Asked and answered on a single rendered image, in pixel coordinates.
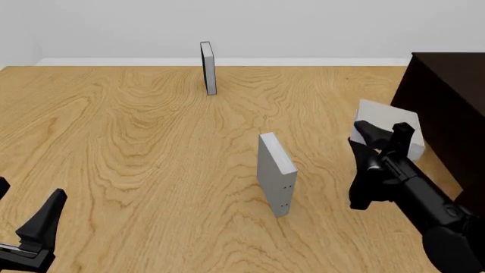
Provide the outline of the dark wooden cabinet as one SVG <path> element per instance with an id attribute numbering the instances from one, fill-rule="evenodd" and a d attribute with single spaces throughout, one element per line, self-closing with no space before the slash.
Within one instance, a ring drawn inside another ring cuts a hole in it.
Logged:
<path id="1" fill-rule="evenodd" d="M 459 197 L 485 199 L 485 52 L 412 53 L 391 104 L 418 114 Z"/>

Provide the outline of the white book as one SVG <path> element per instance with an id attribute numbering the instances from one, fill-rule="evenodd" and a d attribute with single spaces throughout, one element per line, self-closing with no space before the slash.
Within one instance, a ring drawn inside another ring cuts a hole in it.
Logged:
<path id="1" fill-rule="evenodd" d="M 353 121 L 357 122 L 361 120 L 367 121 L 386 131 L 393 131 L 392 127 L 394 124 L 406 122 L 415 129 L 408 150 L 408 158 L 416 162 L 424 154 L 425 142 L 417 113 L 367 99 L 360 99 L 358 110 Z"/>

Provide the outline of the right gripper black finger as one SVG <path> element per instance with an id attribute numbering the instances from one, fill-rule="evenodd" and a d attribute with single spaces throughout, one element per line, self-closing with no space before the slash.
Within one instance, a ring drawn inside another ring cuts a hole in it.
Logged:
<path id="1" fill-rule="evenodd" d="M 393 134 L 364 120 L 354 122 L 354 127 L 361 134 L 365 145 L 372 149 L 384 149 Z"/>
<path id="2" fill-rule="evenodd" d="M 372 202 L 391 202 L 391 192 L 386 182 L 393 178 L 372 148 L 348 138 L 355 156 L 356 175 L 349 189 L 350 208 L 364 211 Z"/>

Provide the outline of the grey standing book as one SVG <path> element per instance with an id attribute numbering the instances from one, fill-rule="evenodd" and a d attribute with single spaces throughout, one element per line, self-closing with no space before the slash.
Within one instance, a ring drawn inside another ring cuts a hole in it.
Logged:
<path id="1" fill-rule="evenodd" d="M 274 132 L 258 136 L 257 179 L 276 218 L 289 213 L 297 172 Z"/>

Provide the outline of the black-edged standing book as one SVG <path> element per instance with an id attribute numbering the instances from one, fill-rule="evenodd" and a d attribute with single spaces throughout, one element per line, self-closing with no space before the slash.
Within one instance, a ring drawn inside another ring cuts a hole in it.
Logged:
<path id="1" fill-rule="evenodd" d="M 214 53 L 210 42 L 200 42 L 205 86 L 209 96 L 217 94 Z"/>

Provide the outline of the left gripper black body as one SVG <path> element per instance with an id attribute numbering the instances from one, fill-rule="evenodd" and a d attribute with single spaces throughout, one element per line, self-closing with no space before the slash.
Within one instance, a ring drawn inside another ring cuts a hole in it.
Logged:
<path id="1" fill-rule="evenodd" d="M 55 259 L 55 241 L 38 243 L 21 240 L 20 245 L 0 243 L 0 271 L 46 273 Z"/>

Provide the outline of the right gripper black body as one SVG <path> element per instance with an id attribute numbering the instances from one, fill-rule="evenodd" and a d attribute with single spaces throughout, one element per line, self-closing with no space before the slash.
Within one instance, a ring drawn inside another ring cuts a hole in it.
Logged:
<path id="1" fill-rule="evenodd" d="M 379 155 L 379 160 L 385 169 L 383 186 L 405 186 L 414 177 L 412 161 L 408 156 L 397 153 Z"/>

